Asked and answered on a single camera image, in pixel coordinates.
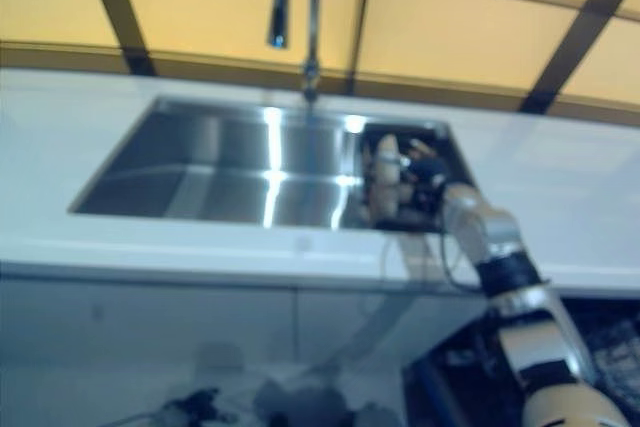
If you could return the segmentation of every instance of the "sink basin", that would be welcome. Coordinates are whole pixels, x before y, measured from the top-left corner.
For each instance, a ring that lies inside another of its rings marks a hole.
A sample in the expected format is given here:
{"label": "sink basin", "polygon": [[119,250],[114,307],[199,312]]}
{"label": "sink basin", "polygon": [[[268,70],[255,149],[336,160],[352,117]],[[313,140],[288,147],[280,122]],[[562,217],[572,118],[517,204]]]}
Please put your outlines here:
{"label": "sink basin", "polygon": [[453,153],[455,175],[471,182],[442,123],[403,126],[334,114],[308,118],[274,107],[161,98],[71,210],[267,228],[371,228],[361,153],[367,142],[397,129],[412,129],[439,143],[439,152]]}

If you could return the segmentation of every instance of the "dark frame strip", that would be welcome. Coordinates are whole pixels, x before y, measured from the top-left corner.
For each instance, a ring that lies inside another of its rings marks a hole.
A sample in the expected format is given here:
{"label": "dark frame strip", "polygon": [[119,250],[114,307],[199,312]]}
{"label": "dark frame strip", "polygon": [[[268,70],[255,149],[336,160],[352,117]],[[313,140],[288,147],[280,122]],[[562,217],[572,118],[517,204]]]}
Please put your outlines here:
{"label": "dark frame strip", "polygon": [[520,112],[545,114],[597,40],[622,0],[586,0],[569,31],[542,71]]}
{"label": "dark frame strip", "polygon": [[355,90],[356,73],[358,72],[358,60],[360,58],[360,50],[362,49],[362,32],[364,30],[364,21],[367,15],[367,1],[368,0],[358,0],[358,14],[356,17],[351,59],[349,61],[349,71],[347,74],[347,86],[345,92],[347,95],[353,95]]}
{"label": "dark frame strip", "polygon": [[156,75],[131,0],[102,0],[107,16],[134,75]]}

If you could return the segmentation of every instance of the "white countertop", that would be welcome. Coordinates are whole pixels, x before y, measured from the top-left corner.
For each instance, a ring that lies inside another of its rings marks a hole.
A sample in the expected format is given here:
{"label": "white countertop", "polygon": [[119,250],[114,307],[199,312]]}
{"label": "white countertop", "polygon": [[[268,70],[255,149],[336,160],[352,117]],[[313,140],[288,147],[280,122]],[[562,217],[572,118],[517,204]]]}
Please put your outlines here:
{"label": "white countertop", "polygon": [[[297,93],[104,74],[0,71],[0,259],[294,278],[409,278],[380,232],[74,215],[69,205],[159,95],[297,106]],[[640,130],[323,97],[319,109],[448,122],[484,194],[518,219],[545,277],[640,290]],[[461,278],[472,278],[462,269]]]}

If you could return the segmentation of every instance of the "dark object on floor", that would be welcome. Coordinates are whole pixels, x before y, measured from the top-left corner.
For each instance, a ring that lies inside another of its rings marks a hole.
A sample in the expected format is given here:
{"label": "dark object on floor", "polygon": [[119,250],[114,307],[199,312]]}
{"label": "dark object on floor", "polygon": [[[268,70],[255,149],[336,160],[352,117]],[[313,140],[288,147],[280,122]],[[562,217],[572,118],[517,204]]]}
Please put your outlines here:
{"label": "dark object on floor", "polygon": [[219,392],[215,388],[198,390],[182,400],[169,402],[164,409],[175,409],[184,414],[188,427],[203,427],[203,422],[208,421],[235,424],[238,418],[234,414],[222,412],[215,406]]}

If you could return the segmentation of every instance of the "robotic hand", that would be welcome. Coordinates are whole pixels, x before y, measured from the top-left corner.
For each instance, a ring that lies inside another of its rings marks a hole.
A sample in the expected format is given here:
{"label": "robotic hand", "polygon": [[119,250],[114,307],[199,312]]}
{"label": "robotic hand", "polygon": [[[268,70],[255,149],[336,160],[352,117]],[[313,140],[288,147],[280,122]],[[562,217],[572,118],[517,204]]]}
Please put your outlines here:
{"label": "robotic hand", "polygon": [[540,279],[513,216],[475,188],[452,183],[435,152],[411,158],[393,147],[378,151],[379,170],[389,178],[388,165],[394,164],[396,174],[403,170],[416,186],[432,190],[441,228],[478,273],[499,319],[504,356],[526,394],[523,426],[628,427],[613,402],[593,387],[597,372],[589,350],[557,294]]}

